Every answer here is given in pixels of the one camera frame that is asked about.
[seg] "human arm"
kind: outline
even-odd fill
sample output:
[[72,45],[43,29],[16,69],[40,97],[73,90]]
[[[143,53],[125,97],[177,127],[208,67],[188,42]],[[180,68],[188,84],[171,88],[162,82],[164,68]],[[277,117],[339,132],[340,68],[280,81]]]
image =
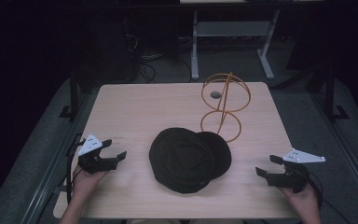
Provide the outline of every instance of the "human arm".
[[292,189],[279,188],[279,190],[298,213],[304,224],[322,223],[319,214],[318,197],[310,184],[307,184],[299,193],[293,193]]
[[60,220],[61,224],[78,223],[83,207],[100,181],[108,172],[98,172],[93,175],[83,171],[79,166],[74,170],[74,188],[71,202]]

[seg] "light wood table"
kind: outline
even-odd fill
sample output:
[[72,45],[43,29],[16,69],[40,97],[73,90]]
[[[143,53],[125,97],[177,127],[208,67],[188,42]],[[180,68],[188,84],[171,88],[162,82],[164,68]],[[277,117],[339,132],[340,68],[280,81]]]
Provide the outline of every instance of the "light wood table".
[[[224,83],[206,88],[221,91]],[[283,156],[291,150],[276,106],[264,83],[247,83],[251,103],[234,114],[242,125],[238,139],[228,143],[232,164],[221,177],[193,194],[167,189],[155,179],[148,152],[164,129],[182,127],[200,132],[202,117],[212,111],[201,99],[201,83],[130,84],[101,87],[83,137],[94,133],[101,141],[112,139],[102,157],[115,157],[127,151],[100,183],[89,200],[84,217],[97,218],[281,218],[296,217],[280,192],[256,175],[255,167],[272,173],[283,173],[283,167],[269,161],[269,155]],[[230,84],[227,108],[243,105],[246,94]],[[216,128],[220,119],[208,117],[205,128]],[[227,116],[221,135],[237,133],[238,123]],[[76,166],[77,156],[73,162]],[[54,216],[61,217],[67,206],[61,193]]]

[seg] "hat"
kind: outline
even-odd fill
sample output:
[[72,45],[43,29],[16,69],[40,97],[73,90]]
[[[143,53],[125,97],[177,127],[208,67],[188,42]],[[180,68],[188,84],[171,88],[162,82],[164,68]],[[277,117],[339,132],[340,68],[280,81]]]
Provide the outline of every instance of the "hat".
[[195,193],[228,170],[231,152],[216,133],[169,128],[153,141],[149,159],[159,183],[176,192]]

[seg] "orange wire stand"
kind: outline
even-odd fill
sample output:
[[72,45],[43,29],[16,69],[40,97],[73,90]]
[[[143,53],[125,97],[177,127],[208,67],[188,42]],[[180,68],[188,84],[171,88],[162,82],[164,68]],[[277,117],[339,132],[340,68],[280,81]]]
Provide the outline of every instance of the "orange wire stand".
[[[205,98],[205,92],[206,92],[206,89],[208,88],[208,86],[212,86],[213,83],[216,83],[216,82],[225,82],[225,85],[222,89],[222,91],[212,91],[211,92],[211,97],[214,98],[214,99],[219,99],[219,102],[217,103],[217,106],[213,106],[210,102],[208,102]],[[245,92],[247,92],[248,94],[248,97],[243,97],[244,99],[244,104],[243,105],[240,105],[240,106],[237,106],[237,108],[228,108],[227,106],[227,97],[228,97],[228,89],[229,89],[229,84],[230,83],[234,83],[236,84],[236,86],[240,86],[241,88],[244,88],[245,89]],[[202,91],[201,91],[201,97],[202,97],[202,100],[204,101],[204,103],[213,109],[213,111],[205,114],[203,117],[202,117],[202,120],[201,120],[201,123],[200,123],[200,126],[201,126],[201,130],[203,132],[204,131],[204,120],[206,117],[214,114],[214,113],[221,113],[221,117],[220,117],[220,124],[218,125],[218,130],[216,131],[217,134],[220,134],[220,131],[222,130],[222,126],[223,126],[223,123],[225,122],[226,120],[226,116],[227,115],[230,115],[232,118],[234,118],[238,125],[239,125],[239,131],[237,133],[237,135],[235,135],[233,138],[229,139],[229,140],[226,140],[226,142],[232,142],[234,140],[236,140],[240,134],[241,134],[241,131],[242,131],[242,125],[241,125],[241,122],[240,120],[233,114],[234,112],[237,112],[237,111],[240,111],[240,110],[243,110],[246,106],[248,106],[248,104],[251,102],[251,92],[249,91],[249,88],[248,86],[238,77],[235,77],[232,75],[232,73],[229,73],[229,74],[226,74],[226,73],[219,73],[219,74],[215,74],[215,75],[212,75],[210,77],[208,77],[203,86],[202,86]]]

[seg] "floor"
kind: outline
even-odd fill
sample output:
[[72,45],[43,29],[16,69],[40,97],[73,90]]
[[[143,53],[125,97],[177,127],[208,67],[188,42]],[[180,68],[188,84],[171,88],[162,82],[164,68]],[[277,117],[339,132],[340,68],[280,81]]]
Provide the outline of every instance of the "floor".
[[[200,79],[216,73],[232,72],[244,81],[261,81],[270,87],[299,74],[287,71],[293,41],[276,40],[268,51],[268,60],[275,74],[267,80],[263,74],[255,49],[257,41],[243,48],[221,48],[200,54]],[[156,75],[153,82],[188,82],[190,54],[179,55],[180,60],[161,58],[147,62],[147,74]],[[309,164],[324,187],[323,223],[358,223],[358,107],[349,90],[336,80],[335,105],[342,105],[349,119],[330,122],[323,112],[324,89],[318,93],[306,91],[310,77],[304,77],[283,90],[271,90],[272,97],[294,148],[324,155],[323,164]],[[139,75],[133,83],[146,83],[150,78]],[[57,200],[57,186],[65,176],[66,151],[82,133],[98,89],[80,93],[80,111],[70,121],[59,118],[62,109],[70,104],[69,81],[62,83],[44,116],[34,128],[4,186],[0,190],[1,223],[55,223],[52,215]],[[120,223],[121,220],[95,220],[84,218],[81,223]],[[268,223],[297,223],[298,220],[264,220]],[[261,220],[247,220],[262,223]]]

